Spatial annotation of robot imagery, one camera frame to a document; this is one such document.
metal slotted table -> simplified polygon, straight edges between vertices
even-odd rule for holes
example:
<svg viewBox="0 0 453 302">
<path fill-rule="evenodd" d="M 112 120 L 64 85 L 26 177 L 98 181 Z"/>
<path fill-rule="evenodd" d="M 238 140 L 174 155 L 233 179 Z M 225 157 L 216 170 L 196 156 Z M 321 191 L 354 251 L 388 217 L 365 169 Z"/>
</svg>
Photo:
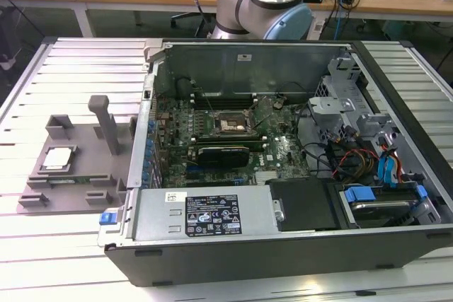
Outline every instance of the metal slotted table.
<svg viewBox="0 0 453 302">
<path fill-rule="evenodd" d="M 117 122 L 128 122 L 138 113 L 146 73 L 144 43 L 145 39 L 59 39 L 43 44 L 0 109 L 0 301 L 451 301 L 453 248 L 436 250 L 403 269 L 137 288 L 98 247 L 98 214 L 17 215 L 17 199 L 47 137 L 49 115 L 68 114 L 74 123 L 94 123 L 86 106 L 93 93 L 109 96 L 109 111 Z M 396 46 L 390 48 L 415 53 Z M 376 49 L 389 51 L 384 46 Z M 383 62 L 410 62 L 406 55 L 399 58 L 406 61 Z M 430 71 L 427 65 L 421 69 Z M 433 75 L 425 72 L 423 77 L 416 71 L 412 74 L 423 78 L 423 88 L 434 89 L 431 83 L 443 86 Z M 395 77 L 395 86 L 400 86 L 402 74 Z M 415 86 L 411 84 L 416 81 L 407 80 L 401 86 Z M 448 95 L 444 89 L 431 92 L 442 97 L 434 102 L 451 105 L 443 97 Z M 430 102 L 419 98 L 415 88 L 409 99 Z M 417 107 L 411 105 L 415 113 Z M 443 128 L 432 136 L 450 131 L 452 111 L 447 112 Z M 422 122 L 432 129 L 435 123 Z M 356 293 L 364 290 L 377 295 Z"/>
</svg>

blue drive latch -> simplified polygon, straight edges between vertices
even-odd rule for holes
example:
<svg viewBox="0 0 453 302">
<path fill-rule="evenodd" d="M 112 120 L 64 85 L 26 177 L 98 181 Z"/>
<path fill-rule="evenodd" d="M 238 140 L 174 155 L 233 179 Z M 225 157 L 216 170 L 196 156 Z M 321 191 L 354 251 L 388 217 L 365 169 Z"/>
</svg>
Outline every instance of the blue drive latch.
<svg viewBox="0 0 453 302">
<path fill-rule="evenodd" d="M 371 187 L 349 187 L 345 190 L 345 196 L 349 203 L 376 200 Z"/>
</svg>

blue tab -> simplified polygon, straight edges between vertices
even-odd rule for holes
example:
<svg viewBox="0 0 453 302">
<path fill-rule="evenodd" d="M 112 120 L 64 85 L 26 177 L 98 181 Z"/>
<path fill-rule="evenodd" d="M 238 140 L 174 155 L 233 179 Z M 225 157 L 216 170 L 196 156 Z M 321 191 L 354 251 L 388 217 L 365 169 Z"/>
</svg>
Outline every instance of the blue tab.
<svg viewBox="0 0 453 302">
<path fill-rule="evenodd" d="M 426 197 L 428 197 L 428 193 L 427 193 L 425 187 L 422 185 L 417 185 L 417 192 L 420 195 L 421 199 L 425 199 Z"/>
<path fill-rule="evenodd" d="M 357 201 L 375 201 L 373 189 L 371 187 L 349 187 L 345 191 L 346 199 L 349 203 Z"/>
<path fill-rule="evenodd" d="M 387 161 L 387 167 L 385 168 L 384 182 L 390 184 L 391 187 L 396 187 L 396 183 L 391 180 L 391 172 L 394 169 L 395 161 L 393 158 L 389 158 Z"/>
<path fill-rule="evenodd" d="M 109 226 L 116 224 L 116 212 L 103 212 L 99 218 L 99 225 Z"/>
<path fill-rule="evenodd" d="M 385 158 L 381 157 L 379 159 L 379 165 L 377 167 L 377 177 L 380 180 L 384 179 L 384 169 L 385 169 Z"/>
</svg>

metal case panel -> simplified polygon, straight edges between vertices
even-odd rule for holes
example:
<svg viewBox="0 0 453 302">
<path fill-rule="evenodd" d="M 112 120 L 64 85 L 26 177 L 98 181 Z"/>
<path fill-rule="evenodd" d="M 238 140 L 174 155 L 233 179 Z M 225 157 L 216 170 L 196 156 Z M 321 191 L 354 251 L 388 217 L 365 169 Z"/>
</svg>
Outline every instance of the metal case panel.
<svg viewBox="0 0 453 302">
<path fill-rule="evenodd" d="M 105 254 L 135 286 L 194 284 L 402 267 L 451 243 L 452 229 L 448 231 L 166 247 L 107 245 Z"/>
</svg>

barcode label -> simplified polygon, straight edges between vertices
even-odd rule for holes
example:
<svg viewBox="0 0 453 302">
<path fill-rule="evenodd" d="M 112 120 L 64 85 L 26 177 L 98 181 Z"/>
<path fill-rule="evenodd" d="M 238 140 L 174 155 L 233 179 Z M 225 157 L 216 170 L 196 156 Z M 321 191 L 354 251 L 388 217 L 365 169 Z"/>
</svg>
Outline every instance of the barcode label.
<svg viewBox="0 0 453 302">
<path fill-rule="evenodd" d="M 165 202 L 185 202 L 187 197 L 187 192 L 166 192 L 165 193 Z"/>
</svg>

